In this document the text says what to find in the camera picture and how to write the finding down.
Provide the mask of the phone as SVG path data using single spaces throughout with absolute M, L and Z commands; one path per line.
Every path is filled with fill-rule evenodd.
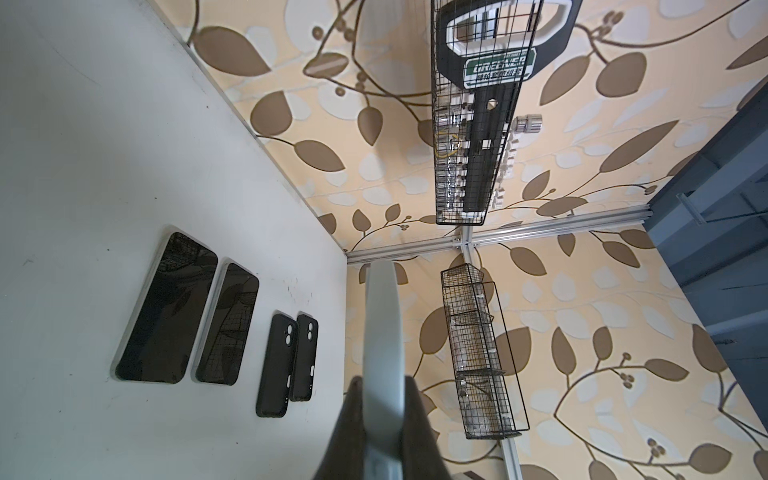
M 115 368 L 123 381 L 176 384 L 184 376 L 218 266 L 182 232 L 169 236 Z
M 226 266 L 195 379 L 232 386 L 242 366 L 258 295 L 258 278 L 231 262 Z
M 397 278 L 390 260 L 367 272 L 363 348 L 364 477 L 402 479 L 405 353 Z

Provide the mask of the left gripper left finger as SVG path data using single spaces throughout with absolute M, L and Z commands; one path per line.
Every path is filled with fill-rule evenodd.
M 346 392 L 333 433 L 315 480 L 361 480 L 364 478 L 365 428 L 363 379 L 354 377 Z

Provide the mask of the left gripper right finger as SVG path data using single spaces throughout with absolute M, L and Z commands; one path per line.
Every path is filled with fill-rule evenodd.
M 406 376 L 400 455 L 405 480 L 451 478 L 443 461 L 415 380 Z

